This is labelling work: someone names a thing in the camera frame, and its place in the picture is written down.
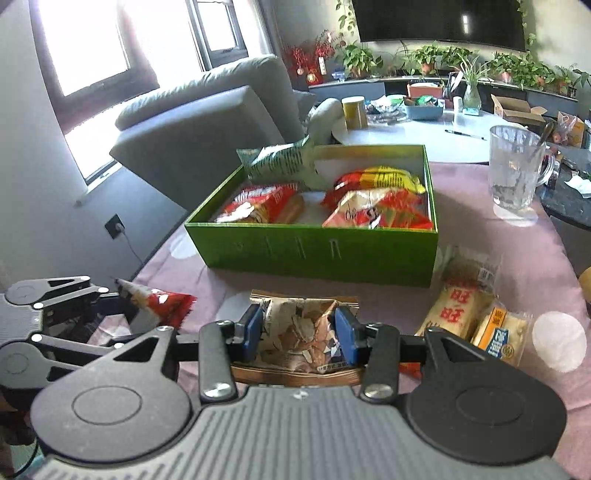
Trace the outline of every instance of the packaged bread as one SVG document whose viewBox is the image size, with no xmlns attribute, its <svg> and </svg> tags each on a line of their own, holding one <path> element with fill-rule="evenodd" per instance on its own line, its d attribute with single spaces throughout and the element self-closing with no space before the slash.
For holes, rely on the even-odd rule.
<svg viewBox="0 0 591 480">
<path fill-rule="evenodd" d="M 485 314 L 472 344 L 517 367 L 531 319 L 530 315 L 508 312 L 501 304 L 495 303 Z"/>
<path fill-rule="evenodd" d="M 216 218 L 216 223 L 276 223 L 288 204 L 291 213 L 284 213 L 281 219 L 290 220 L 294 217 L 292 210 L 298 209 L 297 202 L 290 204 L 297 191 L 297 183 L 246 187 Z"/>
<path fill-rule="evenodd" d="M 416 335 L 441 327 L 470 341 L 482 316 L 495 299 L 500 262 L 486 254 L 451 246 L 447 249 L 443 288 Z"/>
</svg>

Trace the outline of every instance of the television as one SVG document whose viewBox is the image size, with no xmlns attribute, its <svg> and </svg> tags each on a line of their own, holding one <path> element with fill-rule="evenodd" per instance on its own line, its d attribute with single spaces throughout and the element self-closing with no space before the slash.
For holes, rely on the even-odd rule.
<svg viewBox="0 0 591 480">
<path fill-rule="evenodd" d="M 361 41 L 441 40 L 525 49 L 517 0 L 354 0 Z"/>
</svg>

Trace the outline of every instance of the curtain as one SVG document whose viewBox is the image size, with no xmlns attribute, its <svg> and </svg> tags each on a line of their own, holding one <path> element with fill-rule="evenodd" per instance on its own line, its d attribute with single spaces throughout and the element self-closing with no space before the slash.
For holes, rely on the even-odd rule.
<svg viewBox="0 0 591 480">
<path fill-rule="evenodd" d="M 281 39 L 272 0 L 234 0 L 234 8 L 248 56 L 274 53 L 281 57 Z"/>
</svg>

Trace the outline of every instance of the white paper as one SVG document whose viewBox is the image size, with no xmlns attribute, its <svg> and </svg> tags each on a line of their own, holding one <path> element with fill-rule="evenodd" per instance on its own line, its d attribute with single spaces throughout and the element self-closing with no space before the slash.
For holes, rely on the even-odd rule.
<svg viewBox="0 0 591 480">
<path fill-rule="evenodd" d="M 583 180 L 578 175 L 573 175 L 573 178 L 569 181 L 565 181 L 565 183 L 577 190 L 584 199 L 591 198 L 591 181 Z"/>
</svg>

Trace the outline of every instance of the table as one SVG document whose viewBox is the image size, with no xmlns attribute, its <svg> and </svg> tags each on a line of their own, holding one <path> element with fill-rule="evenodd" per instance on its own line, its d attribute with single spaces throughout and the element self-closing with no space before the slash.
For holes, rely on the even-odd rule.
<svg viewBox="0 0 591 480">
<path fill-rule="evenodd" d="M 582 148 L 558 146 L 564 157 L 574 162 L 581 170 L 591 171 L 591 152 Z M 572 178 L 569 168 L 562 165 L 556 188 L 539 187 L 536 193 L 548 215 L 563 222 L 591 231 L 591 199 L 584 199 L 577 190 L 565 185 Z"/>
<path fill-rule="evenodd" d="M 563 244 L 538 200 L 533 208 L 538 222 L 527 228 L 511 226 L 493 213 L 488 195 L 488 167 L 482 165 L 432 164 L 431 173 L 440 225 L 440 248 L 461 244 L 477 251 L 503 255 L 498 281 L 499 298 L 516 312 L 534 317 L 549 311 L 575 317 L 585 331 L 589 318 L 581 288 L 564 253 Z M 298 279 L 214 271 L 205 266 L 188 234 L 181 227 L 154 255 L 136 281 L 152 288 L 180 291 L 197 297 L 183 330 L 197 332 L 216 320 L 222 304 L 240 305 L 252 288 L 295 296 L 357 296 L 362 322 L 396 325 L 412 334 L 421 325 L 439 286 L 431 289 Z M 555 459 L 574 478 L 588 479 L 591 456 L 591 355 L 578 369 L 562 374 L 550 369 L 528 342 L 521 362 L 525 372 L 552 386 L 565 402 L 569 420 Z M 195 364 L 183 365 L 179 381 L 190 388 L 196 381 Z M 414 380 L 401 377 L 401 392 L 414 388 Z"/>
<path fill-rule="evenodd" d="M 343 145 L 424 144 L 429 162 L 487 163 L 490 130 L 495 125 L 511 123 L 491 113 L 481 112 L 480 116 L 470 116 L 446 110 L 437 122 L 372 124 L 366 130 L 348 131 L 343 118 L 334 125 L 332 134 Z M 486 140 L 449 134 L 446 129 L 477 135 Z"/>
</svg>

